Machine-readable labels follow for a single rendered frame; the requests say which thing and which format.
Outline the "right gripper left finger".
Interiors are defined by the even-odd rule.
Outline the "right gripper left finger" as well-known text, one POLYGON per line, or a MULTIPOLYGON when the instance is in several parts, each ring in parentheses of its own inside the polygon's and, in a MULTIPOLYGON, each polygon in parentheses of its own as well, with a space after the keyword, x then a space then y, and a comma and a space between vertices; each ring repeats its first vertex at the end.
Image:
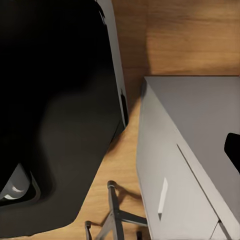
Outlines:
POLYGON ((0 193, 26 152, 21 133, 0 138, 0 193))

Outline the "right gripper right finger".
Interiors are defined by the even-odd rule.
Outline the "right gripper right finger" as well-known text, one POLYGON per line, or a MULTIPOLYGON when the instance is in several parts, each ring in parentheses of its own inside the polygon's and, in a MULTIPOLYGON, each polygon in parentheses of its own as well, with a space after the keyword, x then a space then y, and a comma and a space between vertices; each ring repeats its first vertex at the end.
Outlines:
POLYGON ((229 133, 227 135, 224 151, 240 173, 240 135, 229 133))

